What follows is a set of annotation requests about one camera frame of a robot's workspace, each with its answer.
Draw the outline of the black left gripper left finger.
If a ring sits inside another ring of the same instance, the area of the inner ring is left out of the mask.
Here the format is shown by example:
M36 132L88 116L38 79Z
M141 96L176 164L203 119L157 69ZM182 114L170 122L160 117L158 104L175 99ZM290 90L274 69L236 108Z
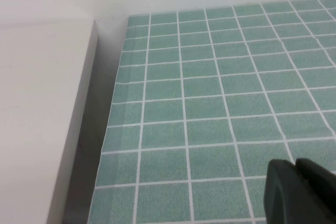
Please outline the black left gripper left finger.
M267 223L299 223L298 200L304 192L303 176L296 166L284 159L272 159L264 193Z

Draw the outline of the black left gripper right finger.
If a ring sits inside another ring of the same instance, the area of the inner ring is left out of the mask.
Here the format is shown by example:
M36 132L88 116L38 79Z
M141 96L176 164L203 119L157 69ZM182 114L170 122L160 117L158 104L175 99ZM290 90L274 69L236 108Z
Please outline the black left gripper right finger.
M335 223L335 174L308 158L298 158L296 168L311 188L325 219Z

